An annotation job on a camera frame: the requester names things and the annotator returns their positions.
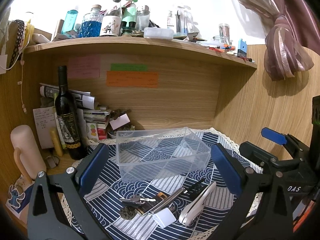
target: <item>white wall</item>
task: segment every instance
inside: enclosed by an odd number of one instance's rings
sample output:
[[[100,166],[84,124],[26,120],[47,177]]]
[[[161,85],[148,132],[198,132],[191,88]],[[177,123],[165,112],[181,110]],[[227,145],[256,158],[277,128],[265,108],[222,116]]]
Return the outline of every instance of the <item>white wall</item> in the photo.
[[[25,12],[34,13],[33,25],[47,32],[54,32],[57,20],[65,18],[66,12],[79,5],[77,23],[90,11],[92,4],[107,8],[111,0],[15,0],[11,6],[10,20],[22,19]],[[167,11],[172,4],[188,5],[193,19],[204,39],[218,35],[218,24],[230,25],[230,38],[234,45],[242,38],[247,44],[264,44],[265,35],[257,14],[247,10],[237,0],[138,0],[137,5],[148,5],[151,20],[166,28]]]

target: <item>transparent plastic box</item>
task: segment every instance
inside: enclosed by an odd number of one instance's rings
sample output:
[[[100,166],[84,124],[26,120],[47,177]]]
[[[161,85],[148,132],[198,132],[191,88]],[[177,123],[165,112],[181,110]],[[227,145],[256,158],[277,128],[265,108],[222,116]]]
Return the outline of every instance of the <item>transparent plastic box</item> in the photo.
[[[204,170],[210,156],[210,148],[188,127],[116,133],[116,164],[123,182]]]

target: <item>pink curtain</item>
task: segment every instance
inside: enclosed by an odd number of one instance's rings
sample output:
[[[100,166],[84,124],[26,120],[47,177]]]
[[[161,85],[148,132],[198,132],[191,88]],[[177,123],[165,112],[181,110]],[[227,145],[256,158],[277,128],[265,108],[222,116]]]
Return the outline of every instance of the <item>pink curtain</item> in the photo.
[[[320,53],[319,24],[304,0],[239,0],[247,9],[270,19],[264,67],[273,81],[294,77],[314,65],[302,46]]]

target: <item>black chain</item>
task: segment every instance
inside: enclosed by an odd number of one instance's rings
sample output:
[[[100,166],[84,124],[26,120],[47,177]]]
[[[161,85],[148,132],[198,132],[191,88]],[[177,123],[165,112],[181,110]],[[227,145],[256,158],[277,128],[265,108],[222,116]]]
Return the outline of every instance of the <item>black chain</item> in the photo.
[[[18,33],[17,33],[17,39],[16,39],[16,43],[14,45],[13,53],[11,56],[9,68],[12,67],[13,63],[16,60],[16,57],[19,57],[19,45],[20,45],[21,40],[23,38],[23,32],[24,32],[24,22],[22,20],[15,20],[13,22],[18,23]]]

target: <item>patterned tablecloth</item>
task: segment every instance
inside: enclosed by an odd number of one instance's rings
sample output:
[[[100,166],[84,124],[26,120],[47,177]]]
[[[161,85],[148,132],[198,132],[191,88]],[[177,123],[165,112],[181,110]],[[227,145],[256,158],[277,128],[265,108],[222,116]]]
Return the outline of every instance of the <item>patterned tablecloth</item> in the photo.
[[[252,167],[255,171],[261,172],[260,167],[239,154],[239,146],[237,144],[215,129],[193,130],[193,132],[209,147],[215,143],[221,143],[229,154],[236,157],[244,167]],[[170,142],[174,138],[166,138],[165,140]],[[86,195],[84,199],[97,220],[114,239],[187,240],[192,237],[195,237],[195,239],[205,239],[206,237],[203,233],[217,226],[236,200],[236,196],[229,192],[212,160],[209,161],[205,170],[193,171],[188,174],[164,179],[124,183],[121,180],[119,168],[116,165],[116,145],[113,140],[106,141],[106,144],[109,147],[110,158],[95,183],[92,192]],[[203,177],[205,177],[204,184],[207,185],[212,181],[216,181],[217,187],[205,201],[205,208],[202,214],[188,227],[184,227],[179,221],[176,221],[166,228],[160,228],[151,215],[141,217],[137,214],[132,220],[124,220],[120,217],[119,211],[123,207],[118,200],[120,197],[129,198],[134,194],[152,197],[160,191],[171,194],[178,187],[184,186],[188,188]],[[191,201],[188,198],[188,194],[180,196],[173,202],[173,214],[177,219],[183,208],[189,203]],[[70,211],[67,211],[67,213],[71,219],[71,226],[82,233],[76,219],[72,217]]]

